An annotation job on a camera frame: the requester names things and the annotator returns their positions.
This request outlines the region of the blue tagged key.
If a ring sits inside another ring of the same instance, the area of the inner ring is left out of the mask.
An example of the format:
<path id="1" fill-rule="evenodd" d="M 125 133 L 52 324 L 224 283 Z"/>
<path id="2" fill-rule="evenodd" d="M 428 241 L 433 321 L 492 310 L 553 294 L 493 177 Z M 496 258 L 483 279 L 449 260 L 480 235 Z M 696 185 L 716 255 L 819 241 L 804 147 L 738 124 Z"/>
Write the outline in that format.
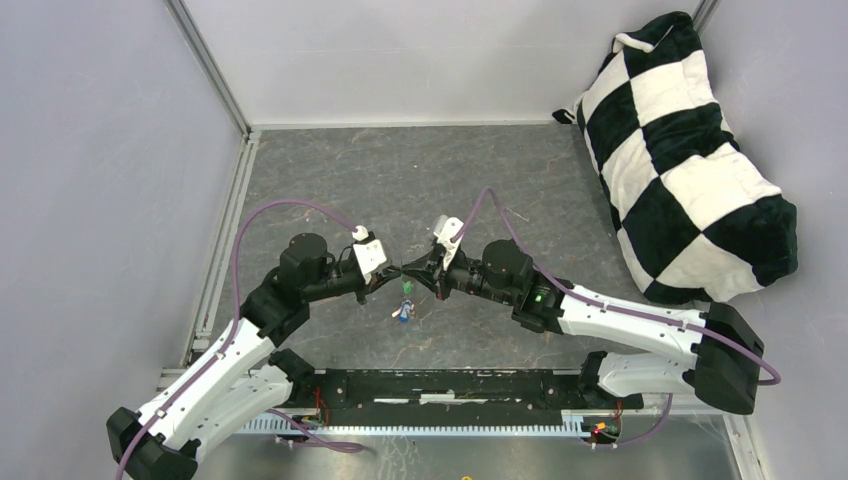
<path id="1" fill-rule="evenodd" d="M 406 299 L 392 313 L 392 317 L 400 323 L 407 323 L 413 317 L 414 311 L 415 311 L 414 303 L 411 300 Z"/>

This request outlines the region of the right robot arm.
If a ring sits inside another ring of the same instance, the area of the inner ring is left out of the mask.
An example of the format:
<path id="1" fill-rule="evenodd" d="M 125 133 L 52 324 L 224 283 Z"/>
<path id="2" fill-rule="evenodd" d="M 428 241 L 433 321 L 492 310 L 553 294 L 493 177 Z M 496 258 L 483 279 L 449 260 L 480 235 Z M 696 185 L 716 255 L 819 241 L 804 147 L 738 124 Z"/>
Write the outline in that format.
<path id="1" fill-rule="evenodd" d="M 547 278 L 512 240 L 488 244 L 481 258 L 435 244 L 401 268 L 441 299 L 453 291 L 511 307 L 512 318 L 537 333 L 609 340 L 634 348 L 587 356 L 577 382 L 580 400 L 602 408 L 647 393 L 692 394 L 715 409 L 750 415 L 765 385 L 764 344 L 732 306 L 661 308 L 599 294 Z"/>

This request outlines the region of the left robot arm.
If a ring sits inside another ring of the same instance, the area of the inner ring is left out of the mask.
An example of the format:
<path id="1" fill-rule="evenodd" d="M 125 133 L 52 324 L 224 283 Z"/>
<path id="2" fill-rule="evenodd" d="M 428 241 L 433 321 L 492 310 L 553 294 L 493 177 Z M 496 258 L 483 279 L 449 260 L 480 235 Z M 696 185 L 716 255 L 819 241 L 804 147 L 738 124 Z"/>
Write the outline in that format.
<path id="1" fill-rule="evenodd" d="M 121 407 L 109 417 L 117 478 L 190 479 L 257 416 L 283 403 L 306 405 L 314 381 L 288 365 L 291 353 L 281 346 L 309 319 L 311 303 L 347 294 L 364 303 L 399 275 L 382 242 L 364 228 L 355 232 L 346 258 L 331 255 L 320 235 L 292 238 L 197 361 L 138 409 Z"/>

